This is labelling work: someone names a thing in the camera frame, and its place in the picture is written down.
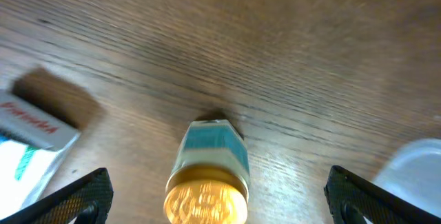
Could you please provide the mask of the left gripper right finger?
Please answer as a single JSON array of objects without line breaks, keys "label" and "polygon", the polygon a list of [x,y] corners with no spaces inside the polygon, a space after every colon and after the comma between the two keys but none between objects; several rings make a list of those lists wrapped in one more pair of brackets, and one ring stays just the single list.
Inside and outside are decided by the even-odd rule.
[{"label": "left gripper right finger", "polygon": [[335,224],[440,223],[440,218],[334,165],[324,187]]}]

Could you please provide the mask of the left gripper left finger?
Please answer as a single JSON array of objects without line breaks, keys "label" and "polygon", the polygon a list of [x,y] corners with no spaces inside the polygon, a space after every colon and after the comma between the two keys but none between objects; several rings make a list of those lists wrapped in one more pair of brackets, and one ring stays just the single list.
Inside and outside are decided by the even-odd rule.
[{"label": "left gripper left finger", "polygon": [[113,196],[108,170],[100,167],[1,222],[104,224]]}]

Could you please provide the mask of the gold lid balm jar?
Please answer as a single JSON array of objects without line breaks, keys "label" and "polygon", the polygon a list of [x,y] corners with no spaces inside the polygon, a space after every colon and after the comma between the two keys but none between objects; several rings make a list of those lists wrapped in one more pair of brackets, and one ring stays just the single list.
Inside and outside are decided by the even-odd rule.
[{"label": "gold lid balm jar", "polygon": [[193,121],[165,187],[165,215],[176,224],[244,224],[250,179],[247,146],[234,126]]}]

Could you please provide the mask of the clear plastic container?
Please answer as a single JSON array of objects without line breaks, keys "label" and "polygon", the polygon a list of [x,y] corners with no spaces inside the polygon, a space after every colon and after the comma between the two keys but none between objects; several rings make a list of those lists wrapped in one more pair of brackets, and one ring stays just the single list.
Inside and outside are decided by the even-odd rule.
[{"label": "clear plastic container", "polygon": [[393,155],[373,184],[439,217],[440,163],[440,139],[413,141]]}]

